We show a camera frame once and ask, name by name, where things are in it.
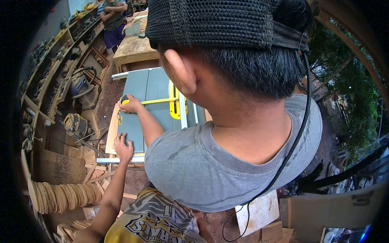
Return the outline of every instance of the black headband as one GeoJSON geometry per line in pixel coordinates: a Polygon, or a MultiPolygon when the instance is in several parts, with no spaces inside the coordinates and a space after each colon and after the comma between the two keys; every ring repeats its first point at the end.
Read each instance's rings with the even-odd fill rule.
{"type": "Polygon", "coordinates": [[[280,0],[150,0],[145,34],[157,44],[308,51],[306,34],[273,20],[280,0]]]}

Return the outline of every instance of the green plant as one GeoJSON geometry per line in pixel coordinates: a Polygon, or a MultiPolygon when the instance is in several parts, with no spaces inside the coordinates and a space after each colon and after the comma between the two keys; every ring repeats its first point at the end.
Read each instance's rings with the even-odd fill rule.
{"type": "MultiPolygon", "coordinates": [[[[320,81],[332,77],[331,75],[354,55],[340,38],[318,21],[308,35],[311,70],[320,81]]],[[[349,32],[347,35],[357,43],[349,32]]],[[[376,146],[377,102],[380,96],[372,78],[366,74],[363,64],[357,58],[353,58],[335,75],[331,85],[327,87],[329,93],[337,92],[345,101],[346,118],[340,121],[342,135],[339,145],[342,150],[349,152],[349,163],[345,165],[347,168],[358,163],[369,149],[376,146]]]]}

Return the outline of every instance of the ear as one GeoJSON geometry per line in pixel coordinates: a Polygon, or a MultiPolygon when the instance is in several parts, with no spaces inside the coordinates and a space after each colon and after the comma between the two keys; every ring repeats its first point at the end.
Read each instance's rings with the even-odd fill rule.
{"type": "Polygon", "coordinates": [[[196,91],[196,73],[190,59],[180,56],[175,50],[165,52],[165,58],[170,64],[170,69],[175,73],[175,85],[183,94],[193,94],[196,91]]]}

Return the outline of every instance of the person in yellow shirt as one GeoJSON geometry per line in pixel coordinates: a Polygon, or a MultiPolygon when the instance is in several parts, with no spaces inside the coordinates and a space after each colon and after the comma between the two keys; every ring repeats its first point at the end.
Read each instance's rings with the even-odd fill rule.
{"type": "Polygon", "coordinates": [[[133,154],[127,134],[118,134],[114,147],[120,159],[100,202],[92,224],[81,230],[74,243],[214,243],[204,223],[203,212],[194,213],[180,203],[166,198],[148,182],[136,201],[116,220],[123,199],[127,165],[133,154]]]}

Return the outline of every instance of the man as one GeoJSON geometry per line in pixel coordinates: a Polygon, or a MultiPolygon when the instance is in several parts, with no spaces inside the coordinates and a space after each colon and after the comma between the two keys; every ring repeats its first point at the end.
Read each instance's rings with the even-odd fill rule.
{"type": "Polygon", "coordinates": [[[126,24],[126,18],[122,12],[127,11],[125,0],[106,0],[97,8],[97,15],[104,24],[104,42],[107,53],[112,54],[112,48],[119,45],[126,36],[122,30],[126,24]]]}
{"type": "MultiPolygon", "coordinates": [[[[151,0],[146,35],[163,67],[213,121],[164,132],[131,95],[121,111],[137,113],[147,145],[145,170],[164,195],[217,212],[244,204],[273,180],[304,117],[307,96],[298,51],[313,22],[305,0],[151,0]]],[[[322,131],[314,101],[302,136],[267,193],[310,163],[322,131]]]]}
{"type": "Polygon", "coordinates": [[[214,243],[204,222],[203,212],[193,213],[177,202],[167,199],[148,182],[137,199],[116,220],[123,199],[127,165],[134,147],[126,134],[115,138],[115,151],[120,159],[119,166],[100,201],[100,209],[92,224],[81,230],[74,243],[146,243],[182,242],[214,243]]]}

